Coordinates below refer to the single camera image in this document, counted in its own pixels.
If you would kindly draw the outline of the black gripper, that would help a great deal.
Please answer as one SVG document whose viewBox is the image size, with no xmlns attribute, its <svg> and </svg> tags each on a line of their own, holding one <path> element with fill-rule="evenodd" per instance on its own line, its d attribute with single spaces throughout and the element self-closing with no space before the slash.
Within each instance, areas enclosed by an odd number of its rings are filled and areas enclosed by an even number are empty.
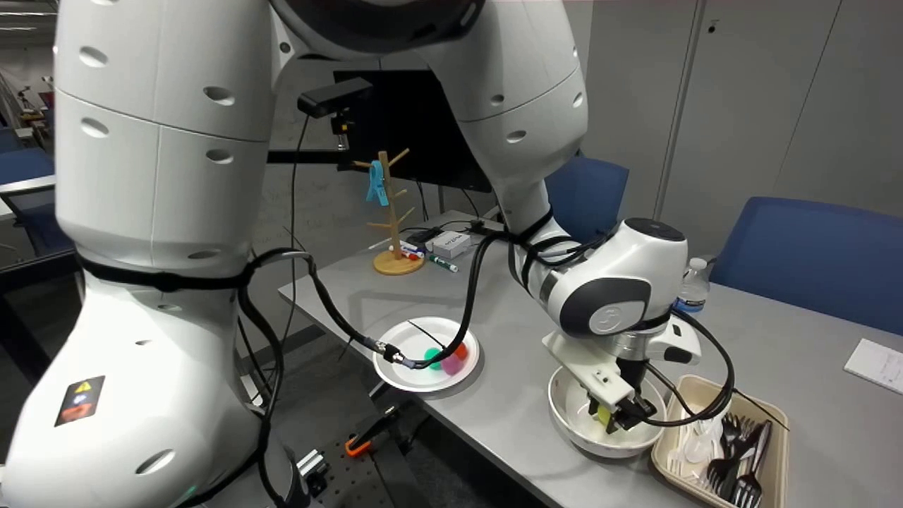
<svg viewBox="0 0 903 508">
<path fill-rule="evenodd" d="M 654 405 L 644 399 L 640 385 L 647 378 L 647 361 L 622 361 L 622 377 L 631 392 L 615 405 L 606 433 L 623 433 L 654 415 Z"/>
</svg>

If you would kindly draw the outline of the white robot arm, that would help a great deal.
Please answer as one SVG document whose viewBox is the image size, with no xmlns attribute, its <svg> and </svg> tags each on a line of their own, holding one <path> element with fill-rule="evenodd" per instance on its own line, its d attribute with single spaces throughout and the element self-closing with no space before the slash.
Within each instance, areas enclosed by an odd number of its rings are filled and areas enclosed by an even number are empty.
<svg viewBox="0 0 903 508">
<path fill-rule="evenodd" d="M 562 0 L 63 0 L 53 214 L 85 295 L 16 415 L 5 508 L 311 508 L 274 436 L 282 385 L 245 382 L 238 340 L 282 75 L 382 54 L 432 72 L 517 282 L 592 346 L 574 367 L 592 399 L 636 415 L 606 343 L 665 322 L 688 243 L 629 217 L 585 250 L 554 222 L 548 182 L 586 133 Z"/>
</svg>

